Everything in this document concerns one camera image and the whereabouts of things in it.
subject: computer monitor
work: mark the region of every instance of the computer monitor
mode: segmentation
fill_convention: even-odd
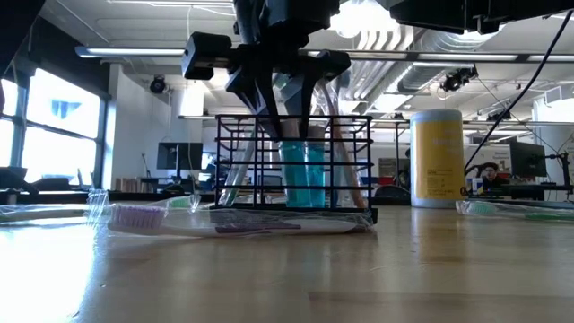
[[[544,147],[538,144],[510,143],[510,167],[515,176],[545,177]]]
[[[201,170],[203,152],[204,144],[160,143],[158,170]]]

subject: wooden table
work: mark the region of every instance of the wooden table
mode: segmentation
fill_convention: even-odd
[[[377,234],[0,226],[0,322],[572,322],[574,226],[384,207]]]

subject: black cable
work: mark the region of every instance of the black cable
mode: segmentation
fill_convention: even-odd
[[[560,39],[560,36],[564,32],[564,29],[566,29],[566,25],[568,25],[568,22],[570,21],[571,16],[572,16],[572,10],[568,11],[568,13],[566,14],[566,17],[564,17],[564,22],[562,23],[562,26],[558,29],[556,36],[552,40],[552,43],[550,44],[550,47],[548,47],[548,50],[546,50],[546,54],[544,54],[544,58],[540,62],[540,65],[536,69],[536,72],[532,76],[532,79],[530,80],[530,82],[528,82],[528,84],[525,86],[525,88],[522,90],[522,92],[517,96],[517,98],[512,102],[512,104],[510,104],[504,110],[504,112],[502,112],[500,114],[499,118],[496,120],[496,122],[492,126],[491,130],[489,130],[488,134],[486,134],[486,136],[483,138],[481,143],[478,145],[478,147],[474,151],[473,155],[466,162],[465,169],[467,169],[468,166],[473,162],[474,157],[476,157],[476,154],[478,154],[478,152],[481,150],[481,148],[483,148],[484,144],[486,144],[488,142],[488,139],[492,135],[492,132],[494,132],[494,129],[496,129],[496,127],[500,124],[502,119],[504,119],[504,116],[507,115],[517,105],[517,103],[522,99],[522,97],[524,97],[524,95],[528,92],[528,90],[530,89],[532,84],[536,81],[536,79],[538,78],[538,75],[540,75],[540,73],[542,72],[542,69],[546,65],[546,62],[548,61],[548,57],[550,56],[550,54],[554,50],[554,47],[556,46],[558,39]]]

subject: wall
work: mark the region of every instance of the wall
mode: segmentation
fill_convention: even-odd
[[[116,178],[144,177],[142,153],[152,177],[173,175],[174,170],[156,167],[159,142],[202,142],[201,120],[178,119],[182,91],[173,92],[168,105],[136,81],[124,74],[121,65],[111,67],[109,93],[112,101],[106,131],[105,188],[113,187]],[[187,172],[182,171],[182,176],[186,175]]]

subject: wire rack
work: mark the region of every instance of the wire rack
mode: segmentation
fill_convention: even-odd
[[[219,204],[219,199],[224,189],[237,189],[243,196],[251,195],[253,202],[249,204],[233,204],[233,208],[256,208],[265,210],[292,210],[298,212],[340,212],[340,213],[371,213],[373,222],[377,220],[377,211],[372,209],[372,190],[371,179],[371,162],[370,147],[370,121],[371,116],[315,116],[308,117],[309,123],[322,126],[325,128],[325,138],[279,138],[268,135],[261,127],[264,122],[281,122],[286,119],[299,119],[301,116],[245,116],[245,115],[219,115],[217,120],[217,155],[216,155],[216,178],[221,176],[223,168],[232,169],[233,167],[248,166],[248,172],[251,176],[252,183],[241,185],[225,185],[225,183],[216,180],[215,183],[215,206],[214,208],[223,208]],[[333,136],[333,132],[339,127],[342,137]],[[253,157],[246,161],[240,160],[240,153],[244,152],[246,142],[255,141]],[[279,142],[301,142],[323,144],[325,146],[325,161],[281,161],[278,158],[270,158],[272,154],[277,155],[279,149],[276,147]],[[337,161],[335,158],[335,144],[344,143],[346,151],[349,153],[350,161]],[[263,178],[266,174],[276,175],[282,173],[282,166],[286,165],[303,165],[303,166],[323,166],[326,175],[324,186],[293,186],[293,185],[264,185]],[[367,182],[358,187],[341,185],[335,181],[336,167],[352,167],[353,173],[365,172]],[[286,204],[270,204],[266,197],[269,192],[277,192],[285,189],[309,189],[324,190],[326,192],[325,208],[288,208]],[[358,209],[351,207],[337,207],[335,196],[337,192],[353,191],[361,192],[365,198],[367,209]]]

